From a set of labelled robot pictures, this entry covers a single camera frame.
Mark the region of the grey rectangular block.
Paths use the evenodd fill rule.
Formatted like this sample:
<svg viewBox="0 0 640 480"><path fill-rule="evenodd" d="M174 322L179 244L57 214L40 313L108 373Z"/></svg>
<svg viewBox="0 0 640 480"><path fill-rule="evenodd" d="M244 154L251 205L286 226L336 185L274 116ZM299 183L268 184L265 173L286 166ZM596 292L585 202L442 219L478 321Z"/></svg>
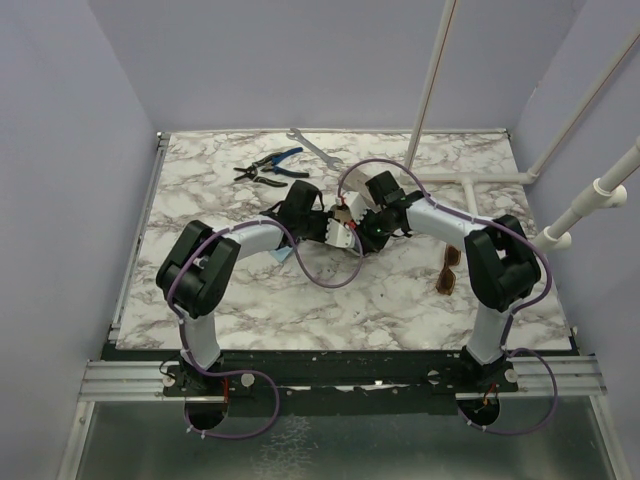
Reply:
<svg viewBox="0 0 640 480"><path fill-rule="evenodd" d="M342 183L344 190L353 191L359 193L365 204L372 210L377 208L366 182L370 180L370 177L360 169L354 169L348 173Z"/></svg>

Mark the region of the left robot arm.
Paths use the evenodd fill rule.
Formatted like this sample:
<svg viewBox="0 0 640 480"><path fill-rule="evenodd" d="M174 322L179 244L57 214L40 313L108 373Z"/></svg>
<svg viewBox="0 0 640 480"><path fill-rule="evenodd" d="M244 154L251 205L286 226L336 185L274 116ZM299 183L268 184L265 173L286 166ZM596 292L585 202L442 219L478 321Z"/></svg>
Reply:
<svg viewBox="0 0 640 480"><path fill-rule="evenodd" d="M186 382L206 395L220 385L221 358L214 310L221 302L237 262L263 252L290 248L309 240L335 248L354 248L364 256L356 234L368 206L362 196L347 192L329 210L316 209L322 193L308 182L295 181L284 200L255 219L218 231L194 220L187 224L162 263L156 284L168 307L178 316L181 356L189 364Z"/></svg>

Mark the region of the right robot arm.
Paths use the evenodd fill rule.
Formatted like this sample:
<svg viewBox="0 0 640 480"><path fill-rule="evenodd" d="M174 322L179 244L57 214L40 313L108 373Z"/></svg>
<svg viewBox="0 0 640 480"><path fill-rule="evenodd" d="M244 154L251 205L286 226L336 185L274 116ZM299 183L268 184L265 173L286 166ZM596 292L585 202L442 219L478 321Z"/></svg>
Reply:
<svg viewBox="0 0 640 480"><path fill-rule="evenodd" d="M366 253L381 251L400 231L433 236L465 254L479 306L465 347L472 359L460 365L459 378L467 389L483 390L495 379L492 363L503 356L509 314L541 279L536 255L524 242L520 222L511 215L496 220L474 218L437 204L421 191L407 193L388 171L365 185L379 208L357 221L356 232Z"/></svg>

